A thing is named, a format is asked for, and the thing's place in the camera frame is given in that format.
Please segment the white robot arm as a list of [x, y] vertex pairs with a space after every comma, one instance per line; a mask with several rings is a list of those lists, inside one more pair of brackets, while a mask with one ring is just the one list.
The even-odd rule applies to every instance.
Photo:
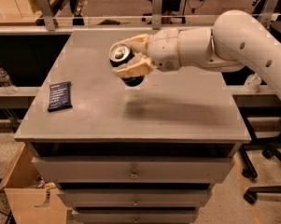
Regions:
[[162, 29], [123, 41], [135, 57], [115, 69], [118, 77], [145, 76], [195, 66], [213, 72], [253, 70], [281, 100], [281, 43], [249, 14], [230, 10], [211, 28]]

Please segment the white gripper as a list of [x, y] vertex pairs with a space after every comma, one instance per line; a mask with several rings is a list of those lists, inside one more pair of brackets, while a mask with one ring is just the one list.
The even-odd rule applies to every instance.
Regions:
[[150, 74], [156, 67], [162, 72], [180, 69], [178, 58], [177, 29], [160, 30], [155, 35], [141, 34], [123, 40], [135, 53], [148, 57], [134, 57], [115, 69], [118, 77], [141, 77]]

